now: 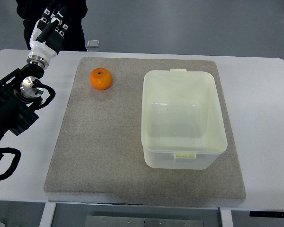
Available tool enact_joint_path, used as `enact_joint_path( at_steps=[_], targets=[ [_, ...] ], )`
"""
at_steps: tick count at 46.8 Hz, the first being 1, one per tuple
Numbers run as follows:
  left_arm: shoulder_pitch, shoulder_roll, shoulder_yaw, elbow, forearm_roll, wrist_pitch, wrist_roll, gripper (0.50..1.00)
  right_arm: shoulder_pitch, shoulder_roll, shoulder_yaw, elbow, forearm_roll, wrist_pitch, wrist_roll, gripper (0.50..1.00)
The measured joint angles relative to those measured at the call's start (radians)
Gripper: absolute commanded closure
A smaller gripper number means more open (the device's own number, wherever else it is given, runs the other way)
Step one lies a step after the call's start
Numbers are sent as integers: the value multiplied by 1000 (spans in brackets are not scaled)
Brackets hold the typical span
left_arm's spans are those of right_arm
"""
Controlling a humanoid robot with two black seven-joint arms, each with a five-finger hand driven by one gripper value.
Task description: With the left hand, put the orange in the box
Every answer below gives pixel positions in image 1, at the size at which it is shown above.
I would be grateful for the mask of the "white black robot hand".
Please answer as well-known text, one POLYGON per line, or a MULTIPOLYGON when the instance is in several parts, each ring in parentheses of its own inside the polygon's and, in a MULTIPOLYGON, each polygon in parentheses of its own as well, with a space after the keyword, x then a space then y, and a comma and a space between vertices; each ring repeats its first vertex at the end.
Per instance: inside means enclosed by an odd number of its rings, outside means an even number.
POLYGON ((53 0, 50 1, 31 34, 31 51, 27 63, 45 70, 51 59, 59 54, 71 23, 71 18, 66 17, 67 11, 66 6, 55 5, 53 0))

